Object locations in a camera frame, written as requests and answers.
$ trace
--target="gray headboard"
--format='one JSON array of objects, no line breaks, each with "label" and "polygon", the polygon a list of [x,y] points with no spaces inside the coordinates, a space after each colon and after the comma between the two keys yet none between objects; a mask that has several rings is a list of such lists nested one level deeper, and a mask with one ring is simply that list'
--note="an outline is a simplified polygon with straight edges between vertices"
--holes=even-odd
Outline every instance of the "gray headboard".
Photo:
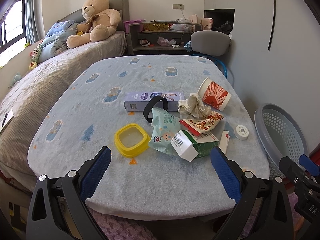
[{"label": "gray headboard", "polygon": [[[125,31],[123,22],[130,20],[129,19],[129,0],[109,0],[109,1],[110,1],[109,8],[119,11],[121,16],[121,22],[118,24],[117,31]],[[73,13],[70,13],[68,16],[58,20],[57,22],[64,22],[67,20],[75,20],[79,23],[85,21],[84,17],[82,16],[81,9]]]}]

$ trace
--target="chair backrest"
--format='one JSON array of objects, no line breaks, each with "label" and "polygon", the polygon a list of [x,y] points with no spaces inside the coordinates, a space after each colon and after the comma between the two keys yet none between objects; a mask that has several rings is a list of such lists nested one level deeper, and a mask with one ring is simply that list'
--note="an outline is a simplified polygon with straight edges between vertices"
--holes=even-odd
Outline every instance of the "chair backrest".
[{"label": "chair backrest", "polygon": [[191,35],[192,50],[211,56],[221,56],[225,54],[230,43],[230,37],[221,32],[198,31]]}]

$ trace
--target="yellow plastic lid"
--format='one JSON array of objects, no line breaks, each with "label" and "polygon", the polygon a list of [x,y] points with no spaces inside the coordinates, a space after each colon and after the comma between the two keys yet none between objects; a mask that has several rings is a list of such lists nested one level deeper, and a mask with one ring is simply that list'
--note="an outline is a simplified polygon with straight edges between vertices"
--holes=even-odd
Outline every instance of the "yellow plastic lid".
[{"label": "yellow plastic lid", "polygon": [[115,133],[115,145],[127,158],[133,158],[149,148],[150,136],[136,123],[129,123]]}]

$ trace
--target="barcode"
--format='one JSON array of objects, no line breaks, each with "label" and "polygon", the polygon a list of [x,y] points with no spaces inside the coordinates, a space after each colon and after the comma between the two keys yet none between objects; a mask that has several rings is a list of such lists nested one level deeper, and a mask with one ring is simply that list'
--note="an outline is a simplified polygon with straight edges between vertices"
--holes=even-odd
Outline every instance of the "barcode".
[{"label": "barcode", "polygon": [[177,144],[179,144],[179,146],[183,144],[183,141],[179,138],[179,136],[175,135],[173,139],[177,142]]}]

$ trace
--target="red and white cup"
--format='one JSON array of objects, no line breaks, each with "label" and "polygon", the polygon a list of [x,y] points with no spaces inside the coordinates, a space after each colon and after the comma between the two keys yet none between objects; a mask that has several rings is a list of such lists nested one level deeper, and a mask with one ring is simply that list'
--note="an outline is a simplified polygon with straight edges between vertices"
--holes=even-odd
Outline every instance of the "red and white cup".
[{"label": "red and white cup", "polygon": [[231,98],[228,91],[209,78],[202,82],[198,95],[206,104],[220,111],[223,111]]}]

